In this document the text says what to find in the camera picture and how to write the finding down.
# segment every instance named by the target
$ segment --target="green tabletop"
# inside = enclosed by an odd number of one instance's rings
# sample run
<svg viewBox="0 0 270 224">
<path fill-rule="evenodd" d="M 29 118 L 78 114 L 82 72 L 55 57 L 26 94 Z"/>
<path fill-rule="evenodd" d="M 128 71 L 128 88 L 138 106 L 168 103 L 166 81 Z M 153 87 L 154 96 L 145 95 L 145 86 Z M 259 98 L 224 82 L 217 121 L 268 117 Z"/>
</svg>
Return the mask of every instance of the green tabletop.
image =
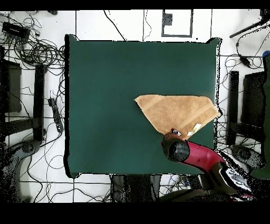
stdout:
<svg viewBox="0 0 270 224">
<path fill-rule="evenodd" d="M 162 135 L 134 99 L 145 94 L 192 95 L 214 102 L 219 41 L 77 41 L 70 35 L 69 171 L 201 173 L 165 158 Z M 214 148 L 214 123 L 189 140 Z"/>
</svg>

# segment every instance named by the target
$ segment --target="folded towel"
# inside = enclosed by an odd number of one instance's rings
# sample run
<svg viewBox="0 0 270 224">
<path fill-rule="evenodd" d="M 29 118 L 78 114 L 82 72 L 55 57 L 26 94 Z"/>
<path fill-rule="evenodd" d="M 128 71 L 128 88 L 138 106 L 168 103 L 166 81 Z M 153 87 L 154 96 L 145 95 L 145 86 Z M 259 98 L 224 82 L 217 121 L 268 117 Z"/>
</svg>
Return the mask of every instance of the folded towel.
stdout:
<svg viewBox="0 0 270 224">
<path fill-rule="evenodd" d="M 204 96 L 142 95 L 135 102 L 158 132 L 166 134 L 173 128 L 183 139 L 188 139 L 219 114 L 212 101 Z"/>
</svg>

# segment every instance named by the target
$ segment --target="black stand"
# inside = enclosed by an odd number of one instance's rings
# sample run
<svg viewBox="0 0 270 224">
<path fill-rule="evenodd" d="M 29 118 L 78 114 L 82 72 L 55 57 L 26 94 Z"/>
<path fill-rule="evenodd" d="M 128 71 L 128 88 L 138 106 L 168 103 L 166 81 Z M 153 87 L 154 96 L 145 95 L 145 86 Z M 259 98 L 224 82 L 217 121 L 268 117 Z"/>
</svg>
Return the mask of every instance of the black stand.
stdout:
<svg viewBox="0 0 270 224">
<path fill-rule="evenodd" d="M 22 202 L 19 194 L 19 175 L 21 161 L 36 153 L 40 148 L 45 131 L 43 129 L 44 116 L 44 75 L 47 68 L 42 65 L 35 66 L 35 89 L 33 118 L 5 121 L 5 109 L 7 107 L 9 92 L 8 64 L 5 63 L 4 47 L 0 46 L 0 201 Z M 33 140 L 21 142 L 7 148 L 5 138 L 8 135 L 33 129 Z"/>
<path fill-rule="evenodd" d="M 244 33 L 244 32 L 246 32 L 248 30 L 251 30 L 251 29 L 253 29 L 253 28 L 257 27 L 257 26 L 261 26 L 261 25 L 267 23 L 270 20 L 270 12 L 269 12 L 269 10 L 260 10 L 260 16 L 262 17 L 261 21 L 259 21 L 257 23 L 254 23 L 253 25 L 248 26 L 247 28 L 244 28 L 244 29 L 232 34 L 230 36 L 230 38 L 234 38 L 235 36 L 237 36 L 237 35 L 239 35 L 241 33 Z"/>
<path fill-rule="evenodd" d="M 252 124 L 238 123 L 238 84 L 239 72 L 232 71 L 229 76 L 229 91 L 228 91 L 228 112 L 227 112 L 227 132 L 226 145 L 234 145 L 236 135 L 241 134 L 247 138 L 252 138 L 258 142 L 264 142 L 265 134 L 262 127 Z"/>
</svg>

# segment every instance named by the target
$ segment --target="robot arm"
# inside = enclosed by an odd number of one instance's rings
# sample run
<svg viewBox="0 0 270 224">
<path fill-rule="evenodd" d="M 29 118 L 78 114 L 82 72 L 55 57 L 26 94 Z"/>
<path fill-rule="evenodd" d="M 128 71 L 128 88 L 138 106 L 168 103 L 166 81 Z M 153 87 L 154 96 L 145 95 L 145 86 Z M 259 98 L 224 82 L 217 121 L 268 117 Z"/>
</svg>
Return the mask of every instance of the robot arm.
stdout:
<svg viewBox="0 0 270 224">
<path fill-rule="evenodd" d="M 167 159 L 194 166 L 207 174 L 207 181 L 213 186 L 210 193 L 250 192 L 246 179 L 230 169 L 226 161 L 210 148 L 183 140 L 174 133 L 166 134 L 161 145 Z"/>
</svg>

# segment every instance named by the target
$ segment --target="black cable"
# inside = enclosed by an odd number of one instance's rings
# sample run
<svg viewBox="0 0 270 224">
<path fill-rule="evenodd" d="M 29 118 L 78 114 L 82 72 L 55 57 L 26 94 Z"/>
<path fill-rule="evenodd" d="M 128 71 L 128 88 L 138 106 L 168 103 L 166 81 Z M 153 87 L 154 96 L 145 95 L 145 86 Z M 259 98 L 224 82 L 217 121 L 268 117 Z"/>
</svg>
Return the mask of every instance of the black cable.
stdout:
<svg viewBox="0 0 270 224">
<path fill-rule="evenodd" d="M 107 16 L 105 10 L 103 10 L 103 11 L 104 11 L 104 14 L 105 14 L 105 16 L 107 17 L 107 19 L 114 25 L 114 27 L 116 28 L 116 30 L 118 31 L 118 33 L 121 35 L 121 37 L 123 38 L 123 40 L 124 40 L 124 41 L 127 41 L 127 40 L 123 37 L 123 35 L 120 33 L 120 31 L 118 30 L 118 28 L 117 28 L 117 26 L 115 25 L 115 23 Z"/>
<path fill-rule="evenodd" d="M 256 54 L 253 56 L 253 58 L 252 58 L 252 64 L 250 64 L 250 62 L 249 62 L 249 60 L 248 60 L 248 58 L 247 58 L 246 56 L 242 56 L 242 55 L 239 53 L 239 51 L 238 51 L 239 41 L 240 41 L 240 39 L 243 38 L 244 36 L 246 36 L 246 35 L 248 35 L 248 34 L 250 34 L 250 33 L 258 32 L 259 30 L 262 30 L 262 29 L 264 29 L 264 28 L 267 28 L 268 26 L 270 26 L 270 25 L 268 24 L 268 25 L 259 27 L 259 28 L 255 29 L 255 30 L 253 30 L 253 31 L 250 31 L 250 32 L 248 32 L 248 33 L 243 34 L 243 35 L 238 39 L 238 41 L 237 41 L 237 43 L 236 43 L 236 51 L 237 51 L 238 56 L 240 57 L 240 60 L 243 62 L 243 64 L 244 64 L 245 66 L 249 67 L 250 69 L 262 68 L 262 67 L 261 67 L 261 65 L 262 65 L 262 57 L 259 57 L 259 59 L 260 59 L 260 61 L 261 61 L 261 63 L 260 63 L 259 66 L 256 66 L 256 65 L 254 64 L 254 59 L 255 59 L 257 53 L 259 52 L 259 50 L 262 48 L 264 41 L 265 41 L 266 38 L 269 36 L 270 31 L 269 31 L 268 34 L 265 36 L 265 38 L 264 38 L 262 44 L 260 45 L 258 51 L 256 52 Z"/>
<path fill-rule="evenodd" d="M 147 25 L 150 27 L 151 30 L 150 30 L 150 33 L 149 33 L 145 38 L 143 38 L 143 41 L 144 41 L 147 37 L 149 37 L 150 34 L 151 34 L 151 32 L 152 32 L 152 27 L 149 25 L 149 23 L 147 22 L 146 18 L 145 18 L 145 21 L 146 21 Z"/>
<path fill-rule="evenodd" d="M 37 179 L 33 178 L 33 177 L 31 176 L 31 174 L 29 173 L 29 167 L 30 167 L 31 161 L 32 161 L 32 155 L 30 156 L 30 162 L 29 162 L 29 165 L 28 165 L 28 167 L 27 167 L 27 173 L 28 173 L 28 175 L 29 175 L 33 180 L 37 181 L 37 182 L 40 183 L 40 185 L 41 185 L 41 189 L 40 189 L 40 191 L 38 192 L 38 194 L 36 195 L 36 197 L 35 197 L 35 199 L 34 199 L 34 202 L 33 202 L 33 203 L 35 203 L 37 197 L 40 195 L 40 193 L 41 193 L 41 191 L 42 191 L 42 189 L 43 189 L 43 184 L 42 184 L 40 181 L 38 181 Z"/>
</svg>

